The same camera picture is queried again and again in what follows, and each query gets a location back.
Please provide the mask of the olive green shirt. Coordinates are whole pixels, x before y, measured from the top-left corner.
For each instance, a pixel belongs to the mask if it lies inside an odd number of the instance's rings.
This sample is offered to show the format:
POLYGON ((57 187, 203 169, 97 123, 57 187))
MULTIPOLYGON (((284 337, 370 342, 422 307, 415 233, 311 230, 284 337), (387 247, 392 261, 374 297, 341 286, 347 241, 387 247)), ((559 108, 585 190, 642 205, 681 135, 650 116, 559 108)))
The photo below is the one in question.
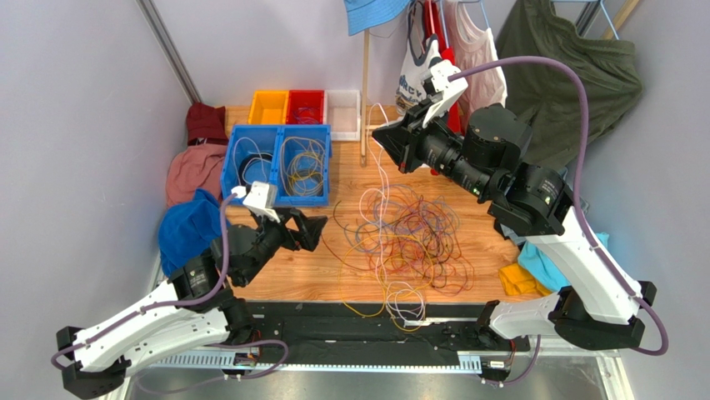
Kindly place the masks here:
MULTIPOLYGON (((643 93, 633 42, 580 37, 549 1, 515 2, 495 46, 499 58, 551 58, 580 77, 588 99, 590 142, 609 134, 643 93)), ((543 65, 511 65, 504 67, 503 73, 507 109, 533 131, 525 162, 563 169, 579 151, 580 108, 575 85, 563 72, 543 65)))

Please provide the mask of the dark red cloth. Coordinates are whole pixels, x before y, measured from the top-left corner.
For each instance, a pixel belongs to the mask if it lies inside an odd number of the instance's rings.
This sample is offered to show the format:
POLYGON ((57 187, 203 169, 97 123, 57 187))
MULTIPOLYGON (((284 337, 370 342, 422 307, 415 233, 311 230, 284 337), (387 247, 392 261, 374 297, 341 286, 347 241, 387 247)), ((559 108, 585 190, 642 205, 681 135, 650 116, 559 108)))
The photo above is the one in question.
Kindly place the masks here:
POLYGON ((226 108, 211 107, 195 102, 187 111, 187 145, 217 144, 227 145, 225 133, 226 108))

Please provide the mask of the metal corner post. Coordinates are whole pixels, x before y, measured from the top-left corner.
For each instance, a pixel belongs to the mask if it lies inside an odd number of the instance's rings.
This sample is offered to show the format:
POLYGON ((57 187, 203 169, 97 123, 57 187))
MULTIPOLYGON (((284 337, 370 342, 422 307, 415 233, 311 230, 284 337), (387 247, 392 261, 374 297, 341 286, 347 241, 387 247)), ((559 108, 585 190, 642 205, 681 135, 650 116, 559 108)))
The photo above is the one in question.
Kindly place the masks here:
POLYGON ((154 37, 157 39, 158 45, 162 49, 168 64, 173 70, 188 100, 190 103, 200 103, 202 97, 171 37, 166 23, 163 21, 156 3, 152 0, 137 0, 136 3, 147 21, 147 25, 152 30, 154 37))

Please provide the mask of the blue bucket hat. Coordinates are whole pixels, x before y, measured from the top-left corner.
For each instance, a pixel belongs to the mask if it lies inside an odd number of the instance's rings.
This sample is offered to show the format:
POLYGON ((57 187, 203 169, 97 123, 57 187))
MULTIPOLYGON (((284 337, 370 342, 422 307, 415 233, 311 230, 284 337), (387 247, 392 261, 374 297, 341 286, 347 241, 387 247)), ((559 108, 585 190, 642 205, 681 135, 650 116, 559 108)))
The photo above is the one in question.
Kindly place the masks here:
POLYGON ((344 0, 349 36, 396 18, 407 7, 408 0, 344 0))

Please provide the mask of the white small bin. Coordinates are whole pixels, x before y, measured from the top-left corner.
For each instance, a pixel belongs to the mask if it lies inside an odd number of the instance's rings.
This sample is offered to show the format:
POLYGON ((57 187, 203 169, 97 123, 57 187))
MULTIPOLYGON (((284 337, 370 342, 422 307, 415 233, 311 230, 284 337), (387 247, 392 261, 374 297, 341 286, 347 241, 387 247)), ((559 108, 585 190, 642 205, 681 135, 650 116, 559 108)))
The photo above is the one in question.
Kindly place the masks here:
POLYGON ((323 123, 331 128, 331 139, 357 142, 361 138, 361 93, 358 90, 328 89, 324 96, 323 123))

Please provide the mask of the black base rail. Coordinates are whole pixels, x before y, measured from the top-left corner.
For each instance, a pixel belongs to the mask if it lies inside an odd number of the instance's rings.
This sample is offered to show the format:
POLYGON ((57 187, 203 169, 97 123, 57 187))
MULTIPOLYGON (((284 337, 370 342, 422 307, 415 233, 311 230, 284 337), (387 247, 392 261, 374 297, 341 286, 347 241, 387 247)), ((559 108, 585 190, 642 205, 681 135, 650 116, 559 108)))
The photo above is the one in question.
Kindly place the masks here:
POLYGON ((267 345, 265 363, 357 367, 453 367, 458 353, 497 354, 527 351, 529 342, 485 338, 476 319, 481 304, 434 303, 426 307, 430 324, 415 332, 397 328, 387 313, 360 317, 340 302, 248 302, 263 339, 278 339, 289 354, 267 345))

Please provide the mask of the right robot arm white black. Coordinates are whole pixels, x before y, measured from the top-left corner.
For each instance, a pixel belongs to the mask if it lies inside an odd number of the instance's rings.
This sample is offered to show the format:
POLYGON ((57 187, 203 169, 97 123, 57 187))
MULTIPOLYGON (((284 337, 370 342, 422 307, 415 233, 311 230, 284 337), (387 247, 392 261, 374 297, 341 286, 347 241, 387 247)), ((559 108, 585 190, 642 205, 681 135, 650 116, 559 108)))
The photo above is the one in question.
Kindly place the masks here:
POLYGON ((427 112, 428 105, 413 107, 373 139, 400 172, 429 166, 487 203, 498 223, 547 255, 567 281, 536 300, 488 302, 479 332, 489 340, 555 335, 591 351, 638 347, 645 331, 639 303, 657 289, 605 266, 608 254, 589 243, 571 188, 558 172, 522 160, 532 129, 500 104, 475 111, 463 135, 427 112))

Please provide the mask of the yellow cloth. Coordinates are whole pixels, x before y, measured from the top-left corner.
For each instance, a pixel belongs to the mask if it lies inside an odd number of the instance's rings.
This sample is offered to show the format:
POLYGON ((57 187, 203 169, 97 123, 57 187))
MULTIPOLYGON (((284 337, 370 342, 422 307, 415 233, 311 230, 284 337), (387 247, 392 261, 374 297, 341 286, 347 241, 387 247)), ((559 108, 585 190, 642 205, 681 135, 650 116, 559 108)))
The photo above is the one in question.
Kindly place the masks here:
POLYGON ((498 270, 498 276, 502 284, 502 289, 508 296, 537 294, 544 297, 552 293, 528 270, 517 263, 501 267, 498 270))

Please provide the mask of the red garment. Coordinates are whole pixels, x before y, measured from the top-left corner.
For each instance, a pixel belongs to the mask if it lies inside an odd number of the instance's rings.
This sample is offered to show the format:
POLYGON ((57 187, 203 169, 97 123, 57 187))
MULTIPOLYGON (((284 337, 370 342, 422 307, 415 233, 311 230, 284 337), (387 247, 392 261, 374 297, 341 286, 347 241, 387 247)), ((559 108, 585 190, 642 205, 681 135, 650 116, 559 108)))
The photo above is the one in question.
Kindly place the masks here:
MULTIPOLYGON (((432 35, 436 35, 441 57, 450 61, 452 64, 455 64, 455 54, 448 44, 448 32, 444 27, 445 18, 443 16, 443 7, 438 6, 437 1, 425 1, 423 19, 425 21, 426 37, 429 38, 432 35)), ((454 133, 461 134, 462 127, 459 116, 459 107, 456 102, 449 108, 448 114, 448 127, 454 133)))

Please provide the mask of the pink cloth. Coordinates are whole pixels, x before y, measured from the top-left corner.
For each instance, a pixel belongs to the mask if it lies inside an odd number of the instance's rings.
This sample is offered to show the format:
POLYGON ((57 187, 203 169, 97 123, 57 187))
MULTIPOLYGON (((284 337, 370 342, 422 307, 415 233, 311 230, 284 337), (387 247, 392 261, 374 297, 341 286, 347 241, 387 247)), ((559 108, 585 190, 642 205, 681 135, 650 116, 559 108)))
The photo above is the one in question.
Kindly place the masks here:
POLYGON ((226 145, 205 143, 188 146, 180 152, 172 160, 167 172, 167 206, 170 208, 192 200, 199 188, 221 199, 220 177, 226 151, 226 145))

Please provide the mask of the blue double bin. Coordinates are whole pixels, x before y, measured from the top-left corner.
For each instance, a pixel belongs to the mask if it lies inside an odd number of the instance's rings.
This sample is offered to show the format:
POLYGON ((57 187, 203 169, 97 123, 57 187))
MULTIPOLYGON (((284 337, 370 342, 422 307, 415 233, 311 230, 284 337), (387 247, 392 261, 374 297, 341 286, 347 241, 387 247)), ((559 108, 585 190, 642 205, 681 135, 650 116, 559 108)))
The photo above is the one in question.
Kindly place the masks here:
POLYGON ((260 181, 277 187, 279 207, 325 207, 332 155, 328 125, 236 124, 220 177, 222 195, 260 181))

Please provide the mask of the red small bin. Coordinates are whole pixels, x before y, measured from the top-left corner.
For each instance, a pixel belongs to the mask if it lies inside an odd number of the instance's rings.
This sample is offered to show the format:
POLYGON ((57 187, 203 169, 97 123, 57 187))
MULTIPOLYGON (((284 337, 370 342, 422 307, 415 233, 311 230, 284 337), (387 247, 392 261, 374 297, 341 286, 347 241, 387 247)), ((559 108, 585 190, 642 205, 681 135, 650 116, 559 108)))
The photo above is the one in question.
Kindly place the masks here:
POLYGON ((290 90, 286 124, 319 125, 323 123, 325 92, 323 90, 290 90))

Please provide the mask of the wooden rack pole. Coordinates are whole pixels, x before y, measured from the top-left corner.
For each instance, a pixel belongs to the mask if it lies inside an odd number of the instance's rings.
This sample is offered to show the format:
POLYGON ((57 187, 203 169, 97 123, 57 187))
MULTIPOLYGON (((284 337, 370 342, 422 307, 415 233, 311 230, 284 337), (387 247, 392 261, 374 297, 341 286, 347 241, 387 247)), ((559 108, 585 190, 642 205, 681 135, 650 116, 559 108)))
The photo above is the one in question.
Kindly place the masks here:
POLYGON ((361 87, 361 137, 360 137, 360 166, 365 168, 368 163, 368 129, 367 129, 367 106, 368 106, 368 69, 369 69, 369 48, 370 34, 366 28, 363 32, 362 48, 362 87, 361 87))

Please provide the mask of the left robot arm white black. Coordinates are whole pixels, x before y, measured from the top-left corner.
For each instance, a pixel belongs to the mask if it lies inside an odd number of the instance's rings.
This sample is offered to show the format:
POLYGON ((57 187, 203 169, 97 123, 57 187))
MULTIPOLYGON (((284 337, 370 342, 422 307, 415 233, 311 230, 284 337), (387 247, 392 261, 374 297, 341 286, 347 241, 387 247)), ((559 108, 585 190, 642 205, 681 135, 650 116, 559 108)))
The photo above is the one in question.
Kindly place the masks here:
POLYGON ((220 237, 146 297, 104 322, 56 334, 52 364, 65 390, 94 399, 144 368, 201 346, 240 346, 256 338, 244 288, 281 250, 314 251, 328 217, 293 207, 252 212, 256 227, 224 226, 220 237))

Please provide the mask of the white printed shirt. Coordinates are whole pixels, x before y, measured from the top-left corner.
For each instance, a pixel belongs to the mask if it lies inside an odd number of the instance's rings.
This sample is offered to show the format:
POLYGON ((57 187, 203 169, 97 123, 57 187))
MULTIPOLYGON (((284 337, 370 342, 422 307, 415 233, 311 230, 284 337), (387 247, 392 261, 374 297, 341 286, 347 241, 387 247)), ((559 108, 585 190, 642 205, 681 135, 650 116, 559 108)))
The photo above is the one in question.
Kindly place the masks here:
POLYGON ((427 96, 422 84, 422 75, 433 61, 440 60, 436 35, 426 37, 424 17, 425 1, 410 1, 405 22, 407 26, 404 42, 404 54, 400 68, 397 89, 395 91, 395 106, 398 119, 402 119, 406 111, 420 103, 427 96))

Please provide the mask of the yellow small bin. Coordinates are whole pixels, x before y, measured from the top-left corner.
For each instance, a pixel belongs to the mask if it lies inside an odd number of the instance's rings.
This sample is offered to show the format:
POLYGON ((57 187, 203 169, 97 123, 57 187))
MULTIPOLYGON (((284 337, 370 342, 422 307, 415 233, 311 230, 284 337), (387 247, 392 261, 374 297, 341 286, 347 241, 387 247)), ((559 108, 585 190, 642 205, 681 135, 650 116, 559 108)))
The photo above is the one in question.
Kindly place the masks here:
POLYGON ((282 125, 286 123, 289 91, 258 90, 253 94, 247 123, 282 125))

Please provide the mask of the cyan cloth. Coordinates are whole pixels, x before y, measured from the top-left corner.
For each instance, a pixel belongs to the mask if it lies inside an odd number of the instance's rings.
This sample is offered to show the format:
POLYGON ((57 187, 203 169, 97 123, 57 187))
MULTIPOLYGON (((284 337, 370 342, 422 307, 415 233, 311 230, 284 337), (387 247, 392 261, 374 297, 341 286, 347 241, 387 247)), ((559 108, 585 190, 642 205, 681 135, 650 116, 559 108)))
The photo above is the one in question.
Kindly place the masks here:
POLYGON ((602 232, 592 237, 596 240, 595 247, 580 231, 528 237, 517 261, 552 292, 565 286, 572 286, 584 295, 599 292, 613 277, 595 253, 606 250, 608 235, 602 232))

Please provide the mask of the pink tank top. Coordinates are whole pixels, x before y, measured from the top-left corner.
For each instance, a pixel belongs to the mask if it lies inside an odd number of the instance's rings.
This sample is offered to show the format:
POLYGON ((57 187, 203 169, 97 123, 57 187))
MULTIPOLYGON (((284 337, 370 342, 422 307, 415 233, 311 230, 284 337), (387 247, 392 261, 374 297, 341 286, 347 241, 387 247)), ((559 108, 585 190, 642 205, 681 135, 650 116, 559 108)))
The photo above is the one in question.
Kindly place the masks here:
MULTIPOLYGON (((477 27, 461 2, 446 1, 443 8, 448 44, 459 69, 464 71, 498 60, 491 28, 477 27)), ((470 115, 479 108, 506 104, 508 88, 500 67, 468 76, 466 81, 467 90, 457 101, 461 124, 467 124, 470 115)))

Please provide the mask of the blue cloth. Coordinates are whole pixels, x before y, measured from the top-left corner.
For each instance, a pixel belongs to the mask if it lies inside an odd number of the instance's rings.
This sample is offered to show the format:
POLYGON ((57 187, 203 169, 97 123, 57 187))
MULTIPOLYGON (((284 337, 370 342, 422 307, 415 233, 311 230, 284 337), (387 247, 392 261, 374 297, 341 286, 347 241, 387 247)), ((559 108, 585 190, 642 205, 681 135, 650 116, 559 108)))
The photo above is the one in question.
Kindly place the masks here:
POLYGON ((191 200, 171 206, 157 232, 161 269, 166 278, 192 258, 209 248, 212 240, 222 236, 222 223, 230 223, 221 215, 221 206, 210 192, 199 188, 191 200))

